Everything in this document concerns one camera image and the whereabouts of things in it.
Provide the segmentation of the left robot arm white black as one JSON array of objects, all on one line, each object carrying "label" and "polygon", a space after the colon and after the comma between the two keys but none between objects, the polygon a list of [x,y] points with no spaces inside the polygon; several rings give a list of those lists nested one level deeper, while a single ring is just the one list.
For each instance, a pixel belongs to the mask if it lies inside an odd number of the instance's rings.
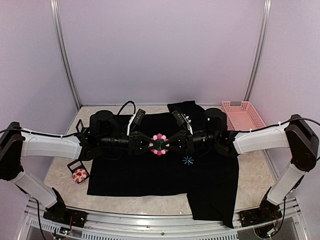
[{"label": "left robot arm white black", "polygon": [[100,110],[89,119],[89,127],[69,135],[34,132],[12,122],[1,131],[0,178],[14,183],[45,207],[43,217],[56,223],[82,228],[87,213],[67,208],[59,192],[45,185],[23,168],[22,157],[44,156],[90,161],[103,154],[105,149],[125,150],[139,155],[159,147],[158,138],[141,132],[122,131],[114,114]]}]

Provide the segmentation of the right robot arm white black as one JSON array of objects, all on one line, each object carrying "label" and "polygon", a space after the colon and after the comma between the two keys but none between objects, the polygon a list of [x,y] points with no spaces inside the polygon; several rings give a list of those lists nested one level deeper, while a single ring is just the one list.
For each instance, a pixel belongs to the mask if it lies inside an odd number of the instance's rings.
[{"label": "right robot arm white black", "polygon": [[268,189],[259,207],[239,212],[242,227],[283,219],[285,211],[280,209],[280,204],[286,202],[287,194],[299,185],[319,160],[319,138],[307,124],[309,119],[298,114],[284,122],[242,131],[228,130],[227,115],[218,108],[208,108],[204,112],[204,129],[195,131],[187,115],[174,106],[170,110],[178,125],[185,127],[185,130],[171,136],[164,144],[169,151],[187,155],[209,146],[225,157],[236,157],[260,150],[290,149],[289,164]]}]

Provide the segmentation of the pink plastic basket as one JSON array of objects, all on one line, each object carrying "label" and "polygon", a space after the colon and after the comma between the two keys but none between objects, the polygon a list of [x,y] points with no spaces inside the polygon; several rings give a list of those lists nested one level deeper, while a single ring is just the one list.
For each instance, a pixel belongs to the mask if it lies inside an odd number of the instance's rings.
[{"label": "pink plastic basket", "polygon": [[222,101],[221,110],[226,113],[229,131],[257,130],[266,126],[249,101]]}]

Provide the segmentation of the black t-shirt blue logo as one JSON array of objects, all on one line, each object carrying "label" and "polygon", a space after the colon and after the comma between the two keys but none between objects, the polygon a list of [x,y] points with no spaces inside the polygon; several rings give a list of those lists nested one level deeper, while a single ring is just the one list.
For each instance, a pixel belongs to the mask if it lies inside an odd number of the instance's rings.
[{"label": "black t-shirt blue logo", "polygon": [[[147,114],[137,131],[150,139],[171,139],[182,130],[173,112],[189,116],[194,131],[214,134],[227,130],[227,116],[218,108],[204,110],[195,101],[167,105],[169,112]],[[126,137],[129,115],[113,116],[100,110],[90,116],[89,132],[96,137]],[[127,149],[103,149],[94,158],[87,194],[103,197],[174,196],[186,194],[194,220],[222,221],[233,229],[239,163],[237,155],[226,157],[215,150],[214,142],[195,147],[193,153],[148,150],[141,155],[128,155]]]}]

